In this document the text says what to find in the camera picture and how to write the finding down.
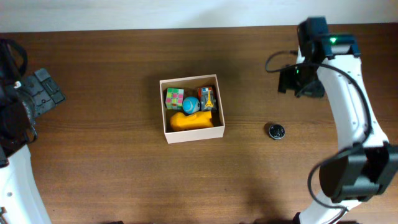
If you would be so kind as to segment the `black round disc toy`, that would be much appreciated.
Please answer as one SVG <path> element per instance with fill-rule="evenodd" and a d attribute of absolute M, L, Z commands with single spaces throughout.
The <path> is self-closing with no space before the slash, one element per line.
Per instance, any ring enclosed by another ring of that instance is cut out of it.
<path fill-rule="evenodd" d="M 280 140 L 285 136 L 285 129 L 280 124 L 272 124 L 268 129 L 268 133 L 273 140 Z"/>

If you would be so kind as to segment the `grey red toy truck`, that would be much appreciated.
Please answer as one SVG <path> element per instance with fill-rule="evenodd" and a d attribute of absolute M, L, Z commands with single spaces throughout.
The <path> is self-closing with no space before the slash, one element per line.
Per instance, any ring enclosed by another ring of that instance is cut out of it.
<path fill-rule="evenodd" d="M 212 86 L 205 86 L 198 89 L 198 99 L 202 111 L 216 111 L 216 97 Z"/>

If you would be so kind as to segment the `blue toy ball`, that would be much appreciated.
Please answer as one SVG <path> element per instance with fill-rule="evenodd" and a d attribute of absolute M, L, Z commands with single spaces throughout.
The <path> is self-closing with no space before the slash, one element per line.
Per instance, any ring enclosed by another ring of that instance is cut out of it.
<path fill-rule="evenodd" d="M 182 108 L 186 114 L 193 114 L 200 111 L 201 104 L 198 98 L 189 96 L 183 100 Z"/>

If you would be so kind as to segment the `orange toy hippo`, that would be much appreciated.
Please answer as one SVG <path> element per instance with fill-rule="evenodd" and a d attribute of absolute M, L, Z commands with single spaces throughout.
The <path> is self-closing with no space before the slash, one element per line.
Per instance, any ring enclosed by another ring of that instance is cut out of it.
<path fill-rule="evenodd" d="M 170 126 L 174 131 L 212 128 L 212 114 L 211 111 L 198 111 L 190 115 L 177 112 L 170 118 Z"/>

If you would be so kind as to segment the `pastel puzzle cube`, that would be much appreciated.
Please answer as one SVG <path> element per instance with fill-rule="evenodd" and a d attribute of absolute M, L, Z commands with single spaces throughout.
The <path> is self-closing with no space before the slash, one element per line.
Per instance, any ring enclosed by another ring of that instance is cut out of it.
<path fill-rule="evenodd" d="M 168 110 L 181 110 L 183 108 L 184 89 L 168 88 L 166 91 L 165 105 Z"/>

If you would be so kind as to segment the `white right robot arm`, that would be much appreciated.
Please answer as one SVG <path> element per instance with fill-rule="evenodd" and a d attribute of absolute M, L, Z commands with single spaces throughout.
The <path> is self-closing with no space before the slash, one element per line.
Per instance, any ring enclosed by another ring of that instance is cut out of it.
<path fill-rule="evenodd" d="M 320 192 L 293 221 L 337 223 L 352 208 L 385 192 L 397 172 L 397 147 L 390 144 L 371 108 L 355 37 L 330 33 L 324 17 L 300 23 L 297 35 L 297 62 L 280 70 L 278 91 L 328 98 L 338 152 L 313 168 Z"/>

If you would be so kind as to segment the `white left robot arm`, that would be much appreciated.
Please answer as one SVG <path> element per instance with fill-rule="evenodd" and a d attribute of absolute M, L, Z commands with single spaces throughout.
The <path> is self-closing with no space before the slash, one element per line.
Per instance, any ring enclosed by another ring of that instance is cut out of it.
<path fill-rule="evenodd" d="M 26 75 L 27 52 L 1 39 L 1 223 L 50 223 L 36 186 L 28 145 L 38 138 L 35 120 L 65 101 L 41 68 Z"/>

